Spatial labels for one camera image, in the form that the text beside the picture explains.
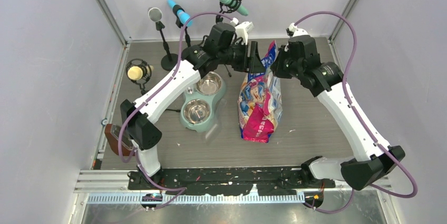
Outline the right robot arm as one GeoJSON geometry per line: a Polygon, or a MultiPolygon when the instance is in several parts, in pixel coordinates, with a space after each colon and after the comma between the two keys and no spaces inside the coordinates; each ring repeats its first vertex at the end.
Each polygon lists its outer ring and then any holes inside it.
{"type": "Polygon", "coordinates": [[[291,37],[279,48],[271,66],[273,75],[282,79],[300,80],[329,111],[344,133],[353,156],[337,159],[316,156],[301,165],[301,181],[315,187],[323,179],[345,181],[360,191],[388,175],[402,161],[403,148],[392,146],[372,126],[355,99],[343,73],[334,62],[322,63],[316,41],[310,35],[291,37]]]}

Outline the green double pet bowl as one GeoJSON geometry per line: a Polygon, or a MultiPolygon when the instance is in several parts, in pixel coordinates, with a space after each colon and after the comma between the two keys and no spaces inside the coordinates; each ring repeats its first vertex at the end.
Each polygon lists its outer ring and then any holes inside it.
{"type": "Polygon", "coordinates": [[[190,130],[209,131],[216,120],[218,103],[226,92],[226,83],[216,72],[208,73],[184,91],[180,110],[181,124],[190,130]]]}

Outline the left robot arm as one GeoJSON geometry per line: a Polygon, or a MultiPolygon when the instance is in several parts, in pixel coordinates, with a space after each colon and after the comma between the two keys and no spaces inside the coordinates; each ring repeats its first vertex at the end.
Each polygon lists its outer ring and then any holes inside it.
{"type": "Polygon", "coordinates": [[[256,41],[248,41],[252,22],[215,24],[204,42],[180,50],[180,61],[173,70],[145,95],[121,105],[122,132],[126,132],[136,148],[141,182],[156,189],[162,181],[158,172],[157,144],[162,133],[155,126],[166,108],[188,87],[199,82],[219,65],[230,65],[234,71],[261,73],[265,70],[256,41]]]}

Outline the blue microphone on stand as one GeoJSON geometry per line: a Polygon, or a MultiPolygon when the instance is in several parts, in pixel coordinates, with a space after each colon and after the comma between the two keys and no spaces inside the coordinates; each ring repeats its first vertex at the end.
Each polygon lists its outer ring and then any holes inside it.
{"type": "Polygon", "coordinates": [[[188,27],[192,24],[190,21],[187,25],[185,25],[186,21],[190,18],[190,15],[184,11],[184,9],[178,5],[173,0],[167,0],[169,7],[171,8],[173,14],[176,17],[176,25],[178,28],[184,28],[184,37],[188,47],[191,46],[190,36],[188,34],[188,27]]]}

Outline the colourful cat food bag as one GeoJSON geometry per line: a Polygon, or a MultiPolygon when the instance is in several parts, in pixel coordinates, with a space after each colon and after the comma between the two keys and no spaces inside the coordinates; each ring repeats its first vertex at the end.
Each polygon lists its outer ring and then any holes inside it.
{"type": "Polygon", "coordinates": [[[261,59],[264,73],[247,73],[238,96],[238,119],[241,138],[245,141],[267,143],[282,117],[280,78],[273,75],[271,66],[278,55],[272,41],[261,59]]]}

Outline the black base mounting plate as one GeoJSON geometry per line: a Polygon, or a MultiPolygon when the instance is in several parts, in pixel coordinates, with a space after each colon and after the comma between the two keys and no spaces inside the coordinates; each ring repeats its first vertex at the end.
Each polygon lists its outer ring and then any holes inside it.
{"type": "Polygon", "coordinates": [[[139,170],[127,173],[130,190],[166,190],[176,195],[240,196],[257,189],[261,196],[288,196],[297,189],[332,189],[333,180],[309,180],[300,167],[161,169],[151,184],[139,170]]]}

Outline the brown metronome box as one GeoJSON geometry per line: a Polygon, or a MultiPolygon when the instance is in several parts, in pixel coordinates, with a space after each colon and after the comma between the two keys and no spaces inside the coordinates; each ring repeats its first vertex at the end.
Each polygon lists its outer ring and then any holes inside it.
{"type": "MultiPolygon", "coordinates": [[[[111,150],[118,155],[118,139],[121,127],[116,124],[107,124],[105,126],[104,135],[108,141],[108,144],[111,150]]],[[[133,144],[131,142],[131,138],[127,134],[127,132],[123,133],[122,137],[122,154],[127,157],[130,155],[131,150],[133,149],[133,144]]]]}

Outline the green microphone on tripod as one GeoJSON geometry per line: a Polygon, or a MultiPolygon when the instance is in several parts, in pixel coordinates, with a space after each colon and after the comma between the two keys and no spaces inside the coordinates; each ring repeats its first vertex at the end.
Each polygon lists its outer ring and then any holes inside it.
{"type": "Polygon", "coordinates": [[[237,12],[242,16],[248,16],[249,11],[242,5],[242,0],[219,0],[221,14],[237,12]]]}

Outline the yellow microphone on tripod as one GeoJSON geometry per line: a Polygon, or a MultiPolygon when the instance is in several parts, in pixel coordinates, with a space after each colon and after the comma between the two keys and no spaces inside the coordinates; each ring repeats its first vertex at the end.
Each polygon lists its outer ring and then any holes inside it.
{"type": "Polygon", "coordinates": [[[139,87],[141,94],[146,94],[145,85],[150,81],[154,67],[143,59],[132,59],[127,63],[125,70],[128,79],[139,87]]]}

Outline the silver round microphone stand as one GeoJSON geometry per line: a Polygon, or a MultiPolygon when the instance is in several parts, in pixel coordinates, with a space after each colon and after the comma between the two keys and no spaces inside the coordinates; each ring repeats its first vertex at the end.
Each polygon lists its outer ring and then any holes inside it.
{"type": "Polygon", "coordinates": [[[162,38],[163,49],[166,55],[161,59],[161,67],[165,71],[171,71],[178,62],[178,54],[171,53],[170,47],[163,33],[165,25],[162,23],[162,11],[157,7],[150,7],[148,9],[148,18],[156,25],[156,30],[160,33],[162,38]]]}

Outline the clear plastic scoop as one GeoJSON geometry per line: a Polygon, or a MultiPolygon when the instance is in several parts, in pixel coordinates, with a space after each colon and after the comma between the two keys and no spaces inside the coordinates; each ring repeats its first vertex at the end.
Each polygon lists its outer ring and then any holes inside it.
{"type": "Polygon", "coordinates": [[[215,116],[213,118],[213,123],[210,127],[210,129],[206,132],[205,134],[205,143],[207,145],[210,145],[212,141],[214,141],[222,128],[222,115],[225,111],[227,105],[227,100],[226,99],[221,99],[216,106],[216,112],[215,112],[215,116]]]}

